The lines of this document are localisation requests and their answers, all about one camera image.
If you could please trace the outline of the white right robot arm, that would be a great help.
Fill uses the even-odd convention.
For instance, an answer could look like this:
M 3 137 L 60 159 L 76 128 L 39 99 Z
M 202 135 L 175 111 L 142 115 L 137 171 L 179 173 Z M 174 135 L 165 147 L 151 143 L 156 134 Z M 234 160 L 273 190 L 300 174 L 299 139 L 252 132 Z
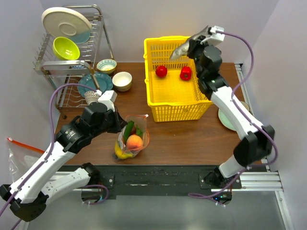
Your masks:
M 189 39 L 187 56 L 194 61 L 200 91 L 223 112 L 240 138 L 233 155 L 205 177 L 207 183 L 225 188 L 231 177 L 271 153 L 275 131 L 258 121 L 237 99 L 219 72 L 221 51 L 205 39 L 202 35 Z

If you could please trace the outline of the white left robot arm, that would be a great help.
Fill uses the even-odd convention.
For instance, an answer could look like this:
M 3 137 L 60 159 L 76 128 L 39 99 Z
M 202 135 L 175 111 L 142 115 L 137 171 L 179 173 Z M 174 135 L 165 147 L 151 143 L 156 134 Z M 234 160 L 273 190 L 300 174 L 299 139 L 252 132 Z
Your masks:
M 30 222 L 52 201 L 79 187 L 98 186 L 100 172 L 91 163 L 84 163 L 67 176 L 50 182 L 50 178 L 80 150 L 102 133 L 119 133 L 126 121 L 113 102 L 92 102 L 81 116 L 64 125 L 45 153 L 17 181 L 0 187 L 0 196 L 12 213 Z

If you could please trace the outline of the yellow banana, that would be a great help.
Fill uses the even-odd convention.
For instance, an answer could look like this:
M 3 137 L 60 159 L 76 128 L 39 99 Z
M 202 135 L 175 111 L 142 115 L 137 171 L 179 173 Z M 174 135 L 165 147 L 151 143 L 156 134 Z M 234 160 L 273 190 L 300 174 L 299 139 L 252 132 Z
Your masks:
M 128 158 L 132 158 L 133 157 L 133 154 L 131 153 L 125 153 L 125 151 L 123 151 L 121 148 L 120 148 L 120 145 L 118 144 L 118 142 L 116 141 L 115 143 L 115 156 L 120 159 L 120 160 L 125 160 L 125 159 L 128 159 Z

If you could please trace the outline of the clear zip bag orange zipper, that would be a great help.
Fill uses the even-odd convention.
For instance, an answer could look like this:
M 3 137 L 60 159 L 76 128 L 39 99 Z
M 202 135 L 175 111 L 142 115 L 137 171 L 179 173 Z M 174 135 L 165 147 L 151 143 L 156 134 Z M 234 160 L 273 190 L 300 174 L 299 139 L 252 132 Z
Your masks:
M 148 114 L 144 114 L 126 117 L 127 124 L 119 133 L 115 143 L 113 157 L 116 160 L 134 158 L 149 145 L 148 116 Z

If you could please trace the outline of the orange carrot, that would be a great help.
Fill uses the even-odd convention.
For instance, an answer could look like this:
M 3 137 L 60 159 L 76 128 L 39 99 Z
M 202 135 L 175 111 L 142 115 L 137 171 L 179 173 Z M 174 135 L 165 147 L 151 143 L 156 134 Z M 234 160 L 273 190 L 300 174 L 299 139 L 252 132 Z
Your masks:
M 135 126 L 135 127 L 136 127 L 136 135 L 142 138 L 143 131 L 138 126 Z

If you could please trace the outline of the red apple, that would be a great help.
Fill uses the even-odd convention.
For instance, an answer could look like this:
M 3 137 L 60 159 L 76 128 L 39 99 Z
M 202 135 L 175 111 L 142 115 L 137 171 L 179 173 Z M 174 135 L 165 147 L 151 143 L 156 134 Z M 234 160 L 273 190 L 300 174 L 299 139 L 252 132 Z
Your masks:
M 155 74 L 159 78 L 165 78 L 167 76 L 167 68 L 163 65 L 160 65 L 156 68 Z

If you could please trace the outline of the green cucumber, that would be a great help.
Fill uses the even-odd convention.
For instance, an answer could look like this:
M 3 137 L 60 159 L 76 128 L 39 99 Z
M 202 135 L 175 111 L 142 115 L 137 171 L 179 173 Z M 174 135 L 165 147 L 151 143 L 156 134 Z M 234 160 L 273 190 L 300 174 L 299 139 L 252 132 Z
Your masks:
M 133 121 L 129 121 L 125 127 L 125 130 L 124 130 L 124 133 L 123 133 L 123 141 L 126 143 L 130 134 L 131 134 L 131 131 L 133 130 L 134 128 L 134 122 Z

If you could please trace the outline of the peach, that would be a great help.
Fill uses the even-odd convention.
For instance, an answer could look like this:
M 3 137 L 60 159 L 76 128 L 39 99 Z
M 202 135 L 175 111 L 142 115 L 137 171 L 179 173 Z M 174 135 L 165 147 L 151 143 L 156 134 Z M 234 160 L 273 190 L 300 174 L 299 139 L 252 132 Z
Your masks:
M 129 136 L 127 142 L 126 142 L 126 147 L 128 150 L 135 150 L 139 149 L 143 146 L 143 140 L 141 137 L 137 135 L 131 135 Z

